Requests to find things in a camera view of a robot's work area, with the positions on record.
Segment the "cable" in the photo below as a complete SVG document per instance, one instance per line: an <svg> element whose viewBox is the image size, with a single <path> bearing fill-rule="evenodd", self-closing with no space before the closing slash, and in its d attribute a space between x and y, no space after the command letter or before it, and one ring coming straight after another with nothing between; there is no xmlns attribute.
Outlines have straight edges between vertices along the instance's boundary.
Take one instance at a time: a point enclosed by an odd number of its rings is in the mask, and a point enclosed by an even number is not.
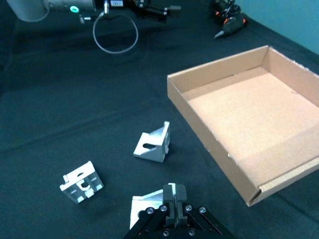
<svg viewBox="0 0 319 239"><path fill-rule="evenodd" d="M105 49L104 47L102 47L102 46L99 44L99 42L98 42L98 40L97 40L97 38L96 38L95 28L96 28L96 25L97 25L98 21L99 21L102 17L104 17L104 15L105 15L104 11L101 12L100 15L99 15L98 18L94 21L94 24L93 24L93 38L94 38L95 43L98 45L98 47L99 47L102 51L104 51L104 52L106 52L106 53L109 53L109 54L113 54L113 55L122 54L122 53L128 52L128 51L130 51L131 49L133 49L133 47L135 47L135 45L137 44L137 42L138 42L138 40L139 40L139 30L138 30L138 28L137 28L135 22L134 22L128 15L126 15L126 14L119 14L118 16L124 16L124 17L128 18L128 19L132 22L132 24L133 24L133 26L134 26L134 28L135 28L135 31L136 31L136 39L135 39L134 43L132 44L132 46L130 46L129 48L124 49L124 50L122 50L122 51L109 51L109 50Z"/></svg>

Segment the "black mount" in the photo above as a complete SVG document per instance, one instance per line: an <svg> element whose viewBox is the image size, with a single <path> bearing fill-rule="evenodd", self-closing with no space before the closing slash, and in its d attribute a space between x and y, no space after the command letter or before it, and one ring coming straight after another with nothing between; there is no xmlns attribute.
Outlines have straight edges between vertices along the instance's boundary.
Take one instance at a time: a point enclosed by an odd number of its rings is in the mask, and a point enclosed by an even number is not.
<svg viewBox="0 0 319 239"><path fill-rule="evenodd" d="M184 185L163 188L163 205L139 212L139 220L123 239L235 239L204 206L186 202Z"/></svg>
<svg viewBox="0 0 319 239"><path fill-rule="evenodd" d="M96 8L103 8L104 0L95 0ZM152 0L121 0L121 5L112 5L112 2L108 0L110 4L110 11L116 9L130 9L135 13L137 18L151 20L156 20L159 22L166 23L167 17L179 17L181 12L180 6L168 6L168 7L159 7L152 5Z"/></svg>

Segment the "aluminum corner bracket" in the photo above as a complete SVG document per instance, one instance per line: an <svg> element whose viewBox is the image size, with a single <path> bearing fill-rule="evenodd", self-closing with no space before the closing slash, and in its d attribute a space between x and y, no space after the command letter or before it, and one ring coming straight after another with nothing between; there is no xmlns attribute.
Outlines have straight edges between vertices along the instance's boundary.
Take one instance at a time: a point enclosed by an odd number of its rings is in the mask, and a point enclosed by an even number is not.
<svg viewBox="0 0 319 239"><path fill-rule="evenodd" d="M61 191L77 204L104 187L91 161L64 175L63 179L65 184L60 186Z"/></svg>
<svg viewBox="0 0 319 239"><path fill-rule="evenodd" d="M163 163L170 140L169 122L165 121L164 126L152 133L142 133L140 141L133 153L135 157Z"/></svg>

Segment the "metal angle bracket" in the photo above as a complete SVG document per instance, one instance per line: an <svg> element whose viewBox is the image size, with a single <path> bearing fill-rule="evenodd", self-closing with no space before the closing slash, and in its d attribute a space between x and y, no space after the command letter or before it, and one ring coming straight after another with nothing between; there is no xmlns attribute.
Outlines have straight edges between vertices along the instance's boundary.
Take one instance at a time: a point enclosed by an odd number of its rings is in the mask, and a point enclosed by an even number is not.
<svg viewBox="0 0 319 239"><path fill-rule="evenodd" d="M168 183L163 189L144 196L133 196L130 229L139 220L139 212L146 208L158 209L163 204L169 204L170 213L166 217L166 225L187 224L183 215L182 203L187 201L186 188L182 184Z"/></svg>
<svg viewBox="0 0 319 239"><path fill-rule="evenodd" d="M73 202L90 198L104 186L91 161L63 176L65 184L60 189Z"/></svg>
<svg viewBox="0 0 319 239"><path fill-rule="evenodd" d="M151 133L142 133L140 141L135 148L135 157L163 163L170 141L170 125L165 121L164 126Z"/></svg>

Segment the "black cable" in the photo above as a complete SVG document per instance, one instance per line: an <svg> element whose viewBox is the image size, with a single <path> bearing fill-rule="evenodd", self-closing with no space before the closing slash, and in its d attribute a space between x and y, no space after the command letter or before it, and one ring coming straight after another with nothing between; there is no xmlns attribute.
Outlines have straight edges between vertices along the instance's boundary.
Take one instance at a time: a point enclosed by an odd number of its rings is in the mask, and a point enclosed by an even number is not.
<svg viewBox="0 0 319 239"><path fill-rule="evenodd" d="M218 17L222 19L222 22L241 12L241 7L235 4L235 0L212 0L209 9L213 16L218 13Z"/></svg>

